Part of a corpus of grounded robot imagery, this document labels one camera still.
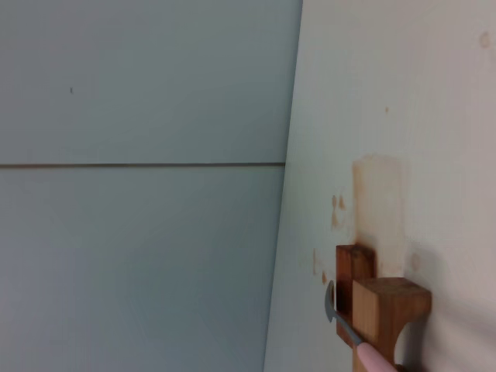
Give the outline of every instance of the light blue wall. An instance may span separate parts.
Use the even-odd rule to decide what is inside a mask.
[[[0,370],[262,371],[283,173],[0,170]]]
[[[3,0],[0,163],[281,162],[301,0]]]

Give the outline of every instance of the white wall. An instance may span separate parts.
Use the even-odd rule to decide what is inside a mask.
[[[262,370],[283,173],[0,170],[0,370]]]
[[[4,0],[0,164],[284,162],[301,0]]]
[[[295,80],[265,372],[351,370],[322,272],[356,239],[432,290],[399,362],[494,370],[496,4],[305,1]]]

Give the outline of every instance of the wooden block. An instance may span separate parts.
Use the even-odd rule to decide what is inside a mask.
[[[336,311],[349,323],[353,321],[353,280],[376,276],[375,252],[360,246],[336,247]],[[350,337],[338,323],[336,333],[350,347]]]
[[[431,292],[403,277],[353,282],[353,328],[394,365],[403,327],[431,311]],[[367,372],[353,350],[353,372]]]

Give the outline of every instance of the wooden bracket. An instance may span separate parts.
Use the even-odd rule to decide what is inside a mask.
[[[431,311],[431,292],[403,277],[353,282],[353,328],[391,364],[403,327]],[[353,372],[367,372],[353,349]]]
[[[336,311],[353,322],[353,280],[376,277],[375,252],[358,244],[336,247]],[[336,333],[353,347],[351,339],[338,323]]]

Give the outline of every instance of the pink handle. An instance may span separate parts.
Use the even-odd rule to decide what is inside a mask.
[[[369,343],[361,343],[356,352],[367,372],[397,372]]]

